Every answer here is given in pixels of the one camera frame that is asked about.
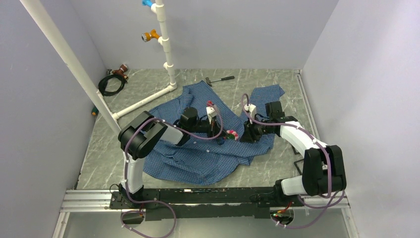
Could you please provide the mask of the pink flower brooch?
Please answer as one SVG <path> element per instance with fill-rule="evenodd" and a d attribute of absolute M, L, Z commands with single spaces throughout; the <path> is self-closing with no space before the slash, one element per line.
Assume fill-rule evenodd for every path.
<path fill-rule="evenodd" d="M 227 130 L 226 131 L 226 139 L 238 140 L 239 134 L 234 130 Z"/>

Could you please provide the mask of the blue checkered shirt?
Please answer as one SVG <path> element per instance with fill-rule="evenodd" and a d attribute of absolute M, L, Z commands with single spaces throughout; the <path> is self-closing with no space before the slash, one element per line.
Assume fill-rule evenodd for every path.
<path fill-rule="evenodd" d="M 196 108 L 200 117 L 205 116 L 207 101 L 218 106 L 224 129 L 234 130 L 239 136 L 244 133 L 243 123 L 248 118 L 244 114 L 237 116 L 204 82 L 184 86 L 179 97 L 152 108 L 149 113 L 173 123 L 187 107 Z M 222 145 L 215 140 L 194 137 L 183 146 L 160 141 L 145 158 L 144 172 L 157 179 L 214 184 L 230 175 L 238 165 L 249 165 L 255 156 L 266 154 L 273 148 L 275 137 L 264 135 L 256 143 L 226 140 Z"/>

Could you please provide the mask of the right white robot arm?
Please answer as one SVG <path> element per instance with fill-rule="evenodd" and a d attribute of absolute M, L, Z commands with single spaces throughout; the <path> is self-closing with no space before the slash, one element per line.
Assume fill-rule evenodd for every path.
<path fill-rule="evenodd" d="M 315 138 L 296 118 L 285 115 L 279 101 L 267 103 L 265 108 L 268 118 L 257 120 L 256 106 L 242 104 L 248 121 L 244 123 L 244 134 L 240 141 L 254 143 L 264 135 L 275 134 L 289 142 L 294 151 L 303 156 L 301 175 L 276 181 L 274 202 L 284 206 L 292 196 L 324 195 L 330 198 L 334 192 L 345 190 L 347 181 L 341 148 Z"/>

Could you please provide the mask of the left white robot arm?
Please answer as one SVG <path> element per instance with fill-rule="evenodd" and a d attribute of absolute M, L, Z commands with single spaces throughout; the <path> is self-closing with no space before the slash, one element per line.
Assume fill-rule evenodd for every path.
<path fill-rule="evenodd" d="M 214 139 L 218 143 L 228 137 L 215 105 L 208 105 L 206 115 L 202 118 L 198 116 L 196 108 L 187 107 L 174 123 L 168 123 L 144 111 L 122 129 L 118 140 L 124 155 L 124 169 L 118 190 L 123 195 L 123 202 L 129 208 L 136 208 L 144 200 L 144 162 L 158 142 L 166 141 L 182 146 L 199 133 L 206 134 L 206 140 Z"/>

